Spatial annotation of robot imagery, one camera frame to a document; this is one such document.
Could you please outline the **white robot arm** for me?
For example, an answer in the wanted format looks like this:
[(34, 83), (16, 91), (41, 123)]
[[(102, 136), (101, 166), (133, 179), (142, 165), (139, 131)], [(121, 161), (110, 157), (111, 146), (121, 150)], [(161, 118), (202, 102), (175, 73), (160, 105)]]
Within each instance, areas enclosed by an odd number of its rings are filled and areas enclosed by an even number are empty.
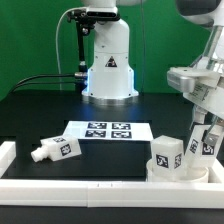
[[(82, 0), (84, 17), (96, 23), (94, 61), (88, 69), (82, 95), (98, 103), (123, 102), (138, 95), (134, 72), (129, 66), (129, 27), (119, 18), (119, 5), (142, 0)], [(168, 85), (194, 103), (193, 120), (204, 121), (206, 112), (217, 123), (224, 120), (224, 0), (175, 0), (180, 15), (205, 27), (211, 35), (201, 57), (191, 67), (172, 67)]]

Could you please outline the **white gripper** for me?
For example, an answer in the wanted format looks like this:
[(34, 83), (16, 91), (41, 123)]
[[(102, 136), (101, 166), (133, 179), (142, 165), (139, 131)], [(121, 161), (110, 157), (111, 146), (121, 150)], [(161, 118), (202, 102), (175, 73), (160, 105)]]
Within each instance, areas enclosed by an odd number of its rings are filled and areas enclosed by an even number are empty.
[(195, 123), (203, 124), (207, 112), (217, 116), (203, 138), (206, 144), (216, 144), (224, 132), (224, 60), (202, 57), (192, 67), (171, 67), (167, 82), (195, 104)]

